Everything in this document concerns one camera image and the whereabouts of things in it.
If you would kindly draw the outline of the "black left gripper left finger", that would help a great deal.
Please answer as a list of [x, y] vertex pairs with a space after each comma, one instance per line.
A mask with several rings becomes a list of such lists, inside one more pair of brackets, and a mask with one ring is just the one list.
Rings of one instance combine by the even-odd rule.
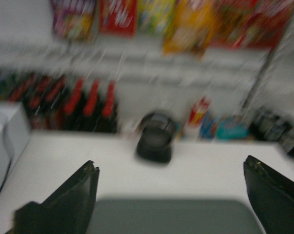
[[85, 162], [42, 203], [31, 201], [14, 212], [10, 234], [84, 234], [94, 210], [99, 167]]

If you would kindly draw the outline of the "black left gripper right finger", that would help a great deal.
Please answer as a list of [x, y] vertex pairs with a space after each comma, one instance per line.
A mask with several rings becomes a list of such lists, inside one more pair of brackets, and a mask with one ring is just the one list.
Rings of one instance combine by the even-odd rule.
[[294, 182], [249, 155], [243, 162], [253, 211], [268, 234], [294, 234]]

